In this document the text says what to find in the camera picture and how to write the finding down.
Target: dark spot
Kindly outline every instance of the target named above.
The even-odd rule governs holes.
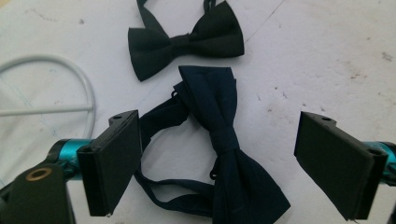
[[[386,52],[382,52],[382,59],[387,60],[388,62],[392,62],[393,56],[387,54]]]
[[[361,74],[355,74],[355,76],[350,77],[351,79],[355,79],[357,77],[359,77]]]
[[[34,12],[37,16],[39,16],[44,21],[57,21],[55,19],[52,19],[52,18],[49,18],[49,17],[45,16],[44,14],[41,14],[41,13],[37,12],[35,10],[35,8],[30,9],[30,11]]]

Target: navy bow tie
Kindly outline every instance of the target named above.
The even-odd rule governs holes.
[[[239,147],[233,129],[236,81],[231,68],[180,66],[183,81],[173,97],[140,119],[142,146],[162,129],[180,125],[192,113],[209,131],[218,155],[210,177],[215,185],[188,179],[152,181],[139,168],[134,177],[152,201],[164,209],[205,217],[213,223],[274,223],[290,204],[271,176]],[[177,185],[195,191],[165,203],[153,186]]]

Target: stain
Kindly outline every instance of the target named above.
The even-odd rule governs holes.
[[[350,79],[355,79],[355,78],[357,78],[357,77],[359,77],[361,74],[355,74],[355,75],[353,75],[352,77],[350,77]]]
[[[25,11],[25,13],[27,13],[29,11],[34,12],[37,16],[39,16],[44,21],[57,21],[55,19],[52,19],[52,18],[49,18],[49,17],[45,16],[44,14],[41,14],[41,13],[37,12],[37,10],[35,10],[35,8],[31,8],[30,10]]]
[[[0,0],[0,7],[5,6],[10,0]]]
[[[392,62],[393,56],[387,54],[386,52],[382,52],[382,59],[387,60],[388,62]]]

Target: white fabric surface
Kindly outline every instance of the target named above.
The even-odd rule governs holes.
[[[140,83],[127,40],[128,27],[143,26],[134,0],[0,0],[0,63],[46,53],[77,64],[95,93],[93,137],[111,116],[132,109],[143,115],[168,99],[181,80],[179,65],[231,66],[241,148],[291,203],[277,224],[345,223],[293,156],[300,111],[335,119],[360,140],[396,143],[396,2],[228,2],[244,33],[244,56],[179,57]],[[151,0],[147,7],[170,36],[190,32],[203,14],[202,0]],[[0,74],[0,109],[83,104],[82,86],[67,73],[51,63],[31,63]],[[57,140],[81,136],[85,118],[84,112],[0,118],[0,187],[44,159]],[[210,183],[214,160],[207,132],[189,119],[155,138],[143,168],[153,179]],[[67,185],[78,223],[211,223],[157,207],[134,178],[112,217],[90,217],[82,183]],[[396,188],[381,185],[369,219],[359,223],[386,223],[395,201]]]

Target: clamp jaw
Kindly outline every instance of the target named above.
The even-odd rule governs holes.
[[[82,178],[91,216],[111,216],[141,156],[137,110],[110,118],[94,140],[60,140],[0,190],[0,223],[75,223],[65,184],[71,178]]]
[[[379,183],[396,186],[396,146],[361,142],[336,121],[302,112],[294,155],[346,219],[367,219]]]

